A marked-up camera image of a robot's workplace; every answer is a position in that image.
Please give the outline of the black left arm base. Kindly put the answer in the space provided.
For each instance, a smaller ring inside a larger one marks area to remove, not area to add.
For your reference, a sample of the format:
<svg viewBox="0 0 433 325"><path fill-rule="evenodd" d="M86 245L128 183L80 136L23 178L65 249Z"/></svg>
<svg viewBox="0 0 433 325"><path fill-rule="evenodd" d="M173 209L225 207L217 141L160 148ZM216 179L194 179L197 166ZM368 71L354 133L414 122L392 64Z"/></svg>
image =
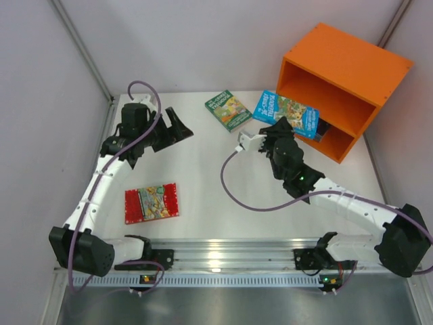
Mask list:
<svg viewBox="0 0 433 325"><path fill-rule="evenodd" d="M175 251L173 249L152 249L145 257L139 259L139 261L153 261L163 266L165 270L170 269L174 263ZM116 271L156 271L159 269L156 265L127 265L126 262L120 265L115 265Z"/></svg>

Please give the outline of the blue 26-Storey Treehouse book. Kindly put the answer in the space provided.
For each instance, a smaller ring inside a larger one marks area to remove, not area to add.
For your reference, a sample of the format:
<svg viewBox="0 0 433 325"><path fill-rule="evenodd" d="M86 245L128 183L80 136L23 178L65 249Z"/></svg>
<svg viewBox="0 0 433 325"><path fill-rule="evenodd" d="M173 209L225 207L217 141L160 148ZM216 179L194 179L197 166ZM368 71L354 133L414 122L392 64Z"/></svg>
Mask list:
<svg viewBox="0 0 433 325"><path fill-rule="evenodd" d="M269 125L286 118L296 134L308 139L316 136L319 124L317 109L268 90L263 91L252 117Z"/></svg>

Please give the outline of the purple Robinson Crusoe book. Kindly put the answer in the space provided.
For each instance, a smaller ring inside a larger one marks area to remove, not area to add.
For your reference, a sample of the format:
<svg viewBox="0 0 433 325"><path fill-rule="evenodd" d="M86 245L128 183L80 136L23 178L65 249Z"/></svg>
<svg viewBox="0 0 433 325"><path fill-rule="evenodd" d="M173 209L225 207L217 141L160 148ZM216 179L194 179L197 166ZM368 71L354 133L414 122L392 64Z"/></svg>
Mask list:
<svg viewBox="0 0 433 325"><path fill-rule="evenodd" d="M323 136L330 129L330 127L331 125L328 122L320 118L317 123L317 129L316 129L315 136L313 137L313 141L320 142L323 139Z"/></svg>

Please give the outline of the green Treehouse book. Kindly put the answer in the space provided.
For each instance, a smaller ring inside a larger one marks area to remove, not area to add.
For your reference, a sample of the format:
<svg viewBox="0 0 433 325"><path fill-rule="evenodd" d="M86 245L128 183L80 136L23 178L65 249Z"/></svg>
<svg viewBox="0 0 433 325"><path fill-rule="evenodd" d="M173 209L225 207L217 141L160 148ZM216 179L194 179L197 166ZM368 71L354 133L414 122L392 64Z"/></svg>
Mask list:
<svg viewBox="0 0 433 325"><path fill-rule="evenodd" d="M233 133L252 119L252 113L229 90L224 90L204 103L206 109L224 128Z"/></svg>

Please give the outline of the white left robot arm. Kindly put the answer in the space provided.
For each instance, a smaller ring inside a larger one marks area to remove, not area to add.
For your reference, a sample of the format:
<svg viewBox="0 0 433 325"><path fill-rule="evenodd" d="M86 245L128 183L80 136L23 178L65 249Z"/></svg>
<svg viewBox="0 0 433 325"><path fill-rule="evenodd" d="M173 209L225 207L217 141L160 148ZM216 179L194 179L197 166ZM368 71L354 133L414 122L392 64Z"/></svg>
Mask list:
<svg viewBox="0 0 433 325"><path fill-rule="evenodd" d="M61 267L103 277L116 265L150 257L149 239L138 235L104 239L98 227L109 216L122 183L146 148L159 152L193 136L173 108L165 111L169 125L161 112L148 104L128 103L122 107L121 122L114 134L103 141L85 193L63 226L54 226L49 233Z"/></svg>

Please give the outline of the red comic cover book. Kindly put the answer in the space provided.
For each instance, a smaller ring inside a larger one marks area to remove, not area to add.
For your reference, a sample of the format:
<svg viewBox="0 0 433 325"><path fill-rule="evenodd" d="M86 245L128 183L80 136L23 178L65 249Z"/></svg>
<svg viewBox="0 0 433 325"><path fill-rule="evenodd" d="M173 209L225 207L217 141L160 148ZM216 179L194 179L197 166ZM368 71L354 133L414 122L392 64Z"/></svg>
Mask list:
<svg viewBox="0 0 433 325"><path fill-rule="evenodd" d="M176 183L126 190L124 223L132 225L179 216Z"/></svg>

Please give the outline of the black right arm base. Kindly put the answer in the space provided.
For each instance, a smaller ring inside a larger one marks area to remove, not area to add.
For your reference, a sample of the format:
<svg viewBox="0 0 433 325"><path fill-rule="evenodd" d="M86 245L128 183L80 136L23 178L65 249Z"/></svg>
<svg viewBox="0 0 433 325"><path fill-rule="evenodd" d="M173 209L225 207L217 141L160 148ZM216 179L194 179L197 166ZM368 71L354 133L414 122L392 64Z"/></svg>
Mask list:
<svg viewBox="0 0 433 325"><path fill-rule="evenodd" d="M336 261L325 251L318 253L315 248L296 248L293 250L295 269L307 274L322 270L350 270L355 262L351 260Z"/></svg>

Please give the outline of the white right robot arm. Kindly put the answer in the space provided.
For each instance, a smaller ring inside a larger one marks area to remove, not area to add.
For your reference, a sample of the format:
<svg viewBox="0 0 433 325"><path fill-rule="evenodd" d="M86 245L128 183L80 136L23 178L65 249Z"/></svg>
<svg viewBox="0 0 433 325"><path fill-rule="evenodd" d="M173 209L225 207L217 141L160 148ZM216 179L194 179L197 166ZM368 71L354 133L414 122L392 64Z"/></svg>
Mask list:
<svg viewBox="0 0 433 325"><path fill-rule="evenodd" d="M316 245L318 259L368 261L404 278L421 273L418 266L432 246L432 235L418 208L410 204L398 208L358 196L308 166L286 118L258 133L264 138L259 152L270 160L274 178L283 182L295 202L328 209L367 232L326 233Z"/></svg>

